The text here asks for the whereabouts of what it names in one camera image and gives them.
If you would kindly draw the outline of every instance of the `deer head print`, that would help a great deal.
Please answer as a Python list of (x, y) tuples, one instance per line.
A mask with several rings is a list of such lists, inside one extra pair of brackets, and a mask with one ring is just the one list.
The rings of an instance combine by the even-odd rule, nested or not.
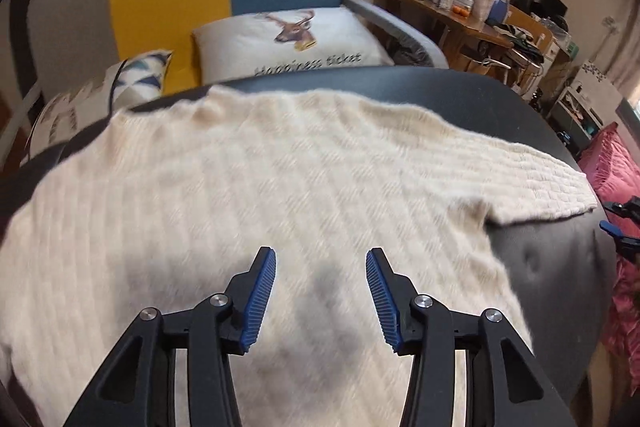
[(295, 42), (293, 47), (296, 51), (303, 52), (316, 44), (316, 38), (309, 31), (311, 29), (311, 19), (314, 17), (313, 10), (304, 10), (306, 16), (298, 22), (286, 22), (274, 17), (270, 13), (264, 15), (265, 19), (275, 22), (282, 28), (282, 31), (274, 39), (275, 42)]

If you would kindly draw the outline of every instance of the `black table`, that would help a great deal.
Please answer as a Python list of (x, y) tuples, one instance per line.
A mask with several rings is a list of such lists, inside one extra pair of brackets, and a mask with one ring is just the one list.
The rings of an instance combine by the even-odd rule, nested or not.
[[(429, 108), (467, 130), (520, 142), (578, 169), (555, 133), (513, 91), (496, 80), (452, 70), (414, 67), (343, 68), (261, 76), (228, 82), (244, 92), (340, 89), (391, 103)], [(168, 96), (134, 109), (148, 112), (178, 100), (197, 100), (207, 87)], [(91, 143), (99, 121), (66, 144), (47, 149), (0, 183), (2, 221), (28, 199), (44, 174)], [(598, 229), (602, 208), (552, 223), (509, 227), (487, 224), (494, 253), (507, 267), (524, 311), (538, 360), (569, 402), (585, 374), (604, 323), (614, 283), (613, 241)]]

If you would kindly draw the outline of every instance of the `sweater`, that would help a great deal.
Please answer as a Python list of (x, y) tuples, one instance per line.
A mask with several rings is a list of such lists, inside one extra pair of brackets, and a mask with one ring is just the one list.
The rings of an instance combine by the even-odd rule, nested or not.
[[(243, 424), (398, 425), (412, 360), (384, 342), (367, 251), (382, 247), (452, 311), (500, 309), (530, 346), (484, 223), (595, 206), (565, 163), (411, 105), (213, 87), (197, 102), (120, 112), (8, 227), (0, 379), (13, 371), (44, 426), (61, 426), (141, 309), (180, 311), (224, 291), (265, 245), (278, 260), (271, 299), (257, 343), (231, 360)], [(459, 363), (456, 427), (464, 380)]]

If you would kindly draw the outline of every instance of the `desk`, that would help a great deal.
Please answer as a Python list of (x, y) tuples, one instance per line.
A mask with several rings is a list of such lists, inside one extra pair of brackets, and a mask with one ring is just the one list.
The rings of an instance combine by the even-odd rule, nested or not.
[(487, 41), (506, 50), (513, 48), (511, 41), (473, 15), (461, 17), (450, 10), (438, 8), (433, 2), (427, 0), (379, 0), (378, 2), (381, 8), (397, 17), (400, 17), (402, 5), (413, 6), (422, 10), (430, 18), (445, 24), (449, 28), (449, 34), (441, 45), (441, 49), (449, 64), (455, 63), (467, 37)]

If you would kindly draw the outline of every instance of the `deer antler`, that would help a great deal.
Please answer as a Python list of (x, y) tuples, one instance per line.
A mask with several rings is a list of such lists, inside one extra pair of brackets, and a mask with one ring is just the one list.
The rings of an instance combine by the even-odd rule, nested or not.
[(282, 26), (283, 28), (284, 28), (284, 26), (286, 24), (286, 22), (284, 22), (282, 19), (278, 19), (277, 17), (274, 17), (270, 13), (265, 13), (262, 16), (267, 20), (275, 22), (276, 24)]
[(298, 22), (298, 24), (309, 22), (316, 15), (316, 12), (314, 12), (313, 10), (302, 10), (302, 13), (306, 13), (307, 17)]

